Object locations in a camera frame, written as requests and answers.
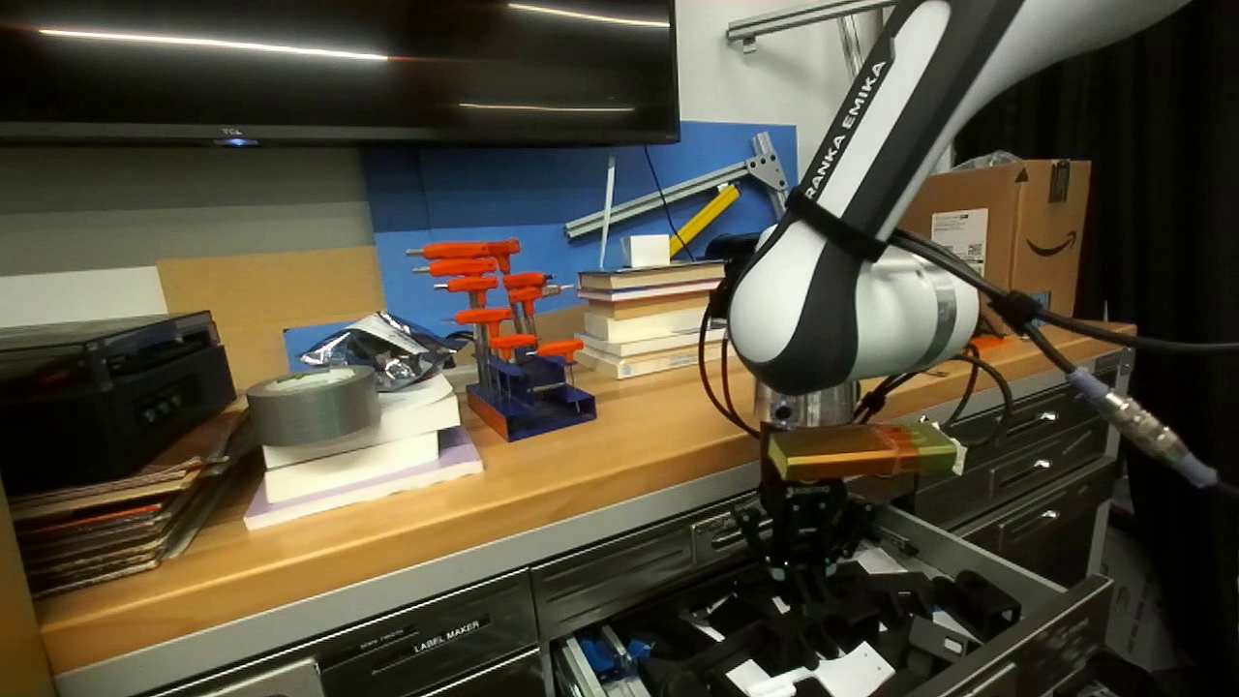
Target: wall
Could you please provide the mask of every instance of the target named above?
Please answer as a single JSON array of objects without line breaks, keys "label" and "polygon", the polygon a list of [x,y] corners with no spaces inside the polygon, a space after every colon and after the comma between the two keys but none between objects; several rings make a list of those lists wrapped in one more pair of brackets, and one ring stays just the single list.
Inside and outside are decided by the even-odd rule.
[{"label": "wall", "polygon": [[[734,20],[793,0],[683,0],[683,114],[800,122],[810,163],[846,83],[841,27],[816,23],[734,49]],[[0,274],[149,268],[370,245],[359,160],[348,148],[0,148]]]}]

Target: workbench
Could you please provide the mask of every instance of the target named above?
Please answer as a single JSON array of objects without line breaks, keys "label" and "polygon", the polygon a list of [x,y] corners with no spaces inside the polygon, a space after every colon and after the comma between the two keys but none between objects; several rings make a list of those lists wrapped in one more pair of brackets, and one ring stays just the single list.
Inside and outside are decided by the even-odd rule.
[{"label": "workbench", "polygon": [[[1082,362],[1116,353],[1049,335]],[[983,354],[1011,384],[1063,384],[1019,335]],[[882,419],[952,406],[963,375],[963,362],[917,375]],[[472,427],[483,475],[270,529],[247,529],[236,503],[162,567],[42,600],[59,690],[145,693],[757,485],[757,442],[712,410],[696,370],[580,387],[598,393],[598,422],[532,442]],[[987,384],[980,392],[976,406],[997,401]],[[734,393],[750,410],[741,367]]]}]

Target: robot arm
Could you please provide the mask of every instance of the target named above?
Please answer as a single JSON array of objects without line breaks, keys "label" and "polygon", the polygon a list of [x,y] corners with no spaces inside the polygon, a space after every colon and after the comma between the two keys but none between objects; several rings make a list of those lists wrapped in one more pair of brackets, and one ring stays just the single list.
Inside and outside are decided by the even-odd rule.
[{"label": "robot arm", "polygon": [[806,393],[958,353],[976,325],[976,290],[882,254],[904,209],[1009,83],[1184,5],[898,0],[792,213],[738,274],[727,320],[741,361],[766,387]]}]

